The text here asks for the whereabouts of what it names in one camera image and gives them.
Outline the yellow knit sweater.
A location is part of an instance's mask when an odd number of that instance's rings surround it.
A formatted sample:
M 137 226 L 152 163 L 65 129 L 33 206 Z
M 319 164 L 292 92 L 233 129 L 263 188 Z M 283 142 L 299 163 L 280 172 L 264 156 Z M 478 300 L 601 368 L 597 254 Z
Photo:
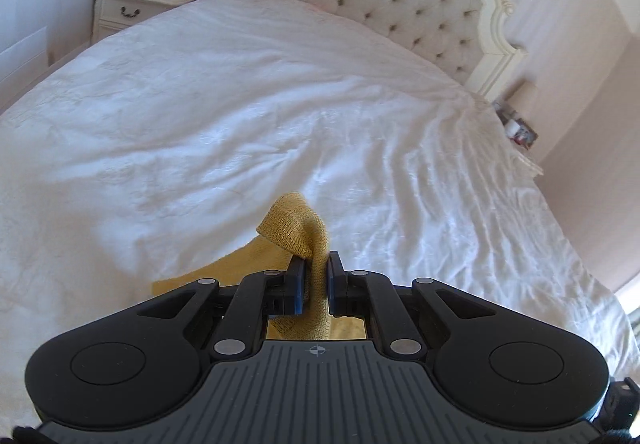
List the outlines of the yellow knit sweater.
M 305 278 L 304 312 L 270 320 L 267 337 L 274 340 L 359 340 L 366 336 L 362 320 L 334 317 L 326 293 L 330 235 L 320 216 L 299 193 L 285 193 L 271 206 L 247 245 L 221 259 L 174 278 L 152 283 L 154 297 L 201 278 L 222 286 L 237 285 L 258 271 L 284 271 L 292 257 L 310 264 Z

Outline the white bedside table right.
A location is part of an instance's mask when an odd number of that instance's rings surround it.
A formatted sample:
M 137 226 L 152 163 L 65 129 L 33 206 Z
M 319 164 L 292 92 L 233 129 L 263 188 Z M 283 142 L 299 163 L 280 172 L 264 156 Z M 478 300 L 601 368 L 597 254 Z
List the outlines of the white bedside table right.
M 512 143 L 512 148 L 516 153 L 516 159 L 524 165 L 526 170 L 528 170 L 528 173 L 532 175 L 533 178 L 544 175 L 544 170 L 535 161 L 527 149 L 517 143 Z

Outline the white floral bedspread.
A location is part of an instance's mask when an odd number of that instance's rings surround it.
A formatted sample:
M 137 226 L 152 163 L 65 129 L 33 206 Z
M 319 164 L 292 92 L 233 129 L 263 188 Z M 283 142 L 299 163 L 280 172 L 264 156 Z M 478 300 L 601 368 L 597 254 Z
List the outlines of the white floral bedspread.
M 1 424 L 37 420 L 32 352 L 255 236 L 301 193 L 350 268 L 436 278 L 579 334 L 637 378 L 494 109 L 296 0 L 198 0 L 85 50 L 1 118 Z

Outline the white bedside table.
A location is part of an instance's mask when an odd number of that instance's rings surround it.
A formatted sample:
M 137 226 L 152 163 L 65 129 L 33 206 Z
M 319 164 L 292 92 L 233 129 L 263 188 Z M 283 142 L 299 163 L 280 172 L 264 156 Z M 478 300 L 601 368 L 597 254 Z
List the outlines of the white bedside table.
M 516 159 L 524 165 L 526 170 L 528 170 L 528 173 L 532 175 L 533 178 L 544 175 L 544 170 L 535 161 L 527 149 L 517 143 L 512 143 L 512 148 L 516 153 Z
M 90 44 L 194 0 L 94 0 Z

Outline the table lamp right side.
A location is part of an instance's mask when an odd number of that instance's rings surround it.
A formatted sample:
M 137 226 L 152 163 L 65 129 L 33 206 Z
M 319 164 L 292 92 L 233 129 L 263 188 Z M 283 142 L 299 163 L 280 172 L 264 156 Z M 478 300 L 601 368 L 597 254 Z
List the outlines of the table lamp right side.
M 506 105 L 521 119 L 528 120 L 538 104 L 539 88 L 531 81 L 524 81 L 506 100 Z

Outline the white bedside table left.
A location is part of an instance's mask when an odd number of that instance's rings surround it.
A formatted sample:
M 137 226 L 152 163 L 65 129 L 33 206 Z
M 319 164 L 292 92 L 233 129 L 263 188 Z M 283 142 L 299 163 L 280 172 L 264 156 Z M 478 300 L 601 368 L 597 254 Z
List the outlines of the white bedside table left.
M 194 0 L 94 0 L 90 44 Z

